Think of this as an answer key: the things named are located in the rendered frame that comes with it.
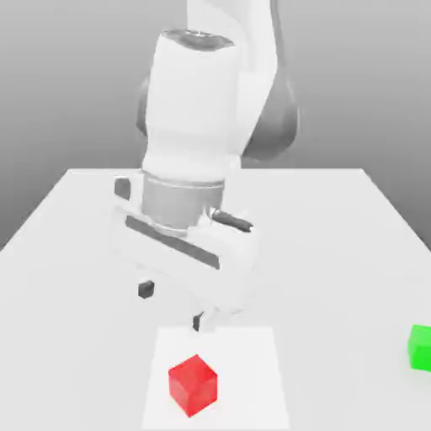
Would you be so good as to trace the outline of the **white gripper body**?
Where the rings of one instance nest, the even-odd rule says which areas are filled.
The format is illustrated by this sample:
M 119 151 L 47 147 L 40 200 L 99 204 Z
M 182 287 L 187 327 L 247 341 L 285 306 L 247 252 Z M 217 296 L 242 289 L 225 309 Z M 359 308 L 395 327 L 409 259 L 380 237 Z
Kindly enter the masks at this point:
M 245 220 L 230 226 L 203 215 L 184 237 L 170 237 L 129 205 L 116 205 L 112 222 L 114 250 L 139 269 L 142 282 L 165 279 L 208 315 L 244 309 L 258 260 L 256 226 Z

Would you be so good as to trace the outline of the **small red cube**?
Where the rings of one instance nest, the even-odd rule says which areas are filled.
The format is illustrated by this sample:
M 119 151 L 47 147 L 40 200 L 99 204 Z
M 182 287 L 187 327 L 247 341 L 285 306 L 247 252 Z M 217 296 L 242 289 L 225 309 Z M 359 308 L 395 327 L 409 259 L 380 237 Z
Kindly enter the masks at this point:
M 194 355 L 168 371 L 169 394 L 191 418 L 218 398 L 218 374 Z

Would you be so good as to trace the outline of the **small green cube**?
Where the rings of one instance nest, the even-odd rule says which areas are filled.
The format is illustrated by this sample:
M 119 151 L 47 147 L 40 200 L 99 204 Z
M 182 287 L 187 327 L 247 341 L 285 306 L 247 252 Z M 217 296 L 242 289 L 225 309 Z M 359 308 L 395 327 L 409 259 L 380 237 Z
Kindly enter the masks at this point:
M 407 342 L 412 369 L 431 372 L 431 327 L 414 324 Z

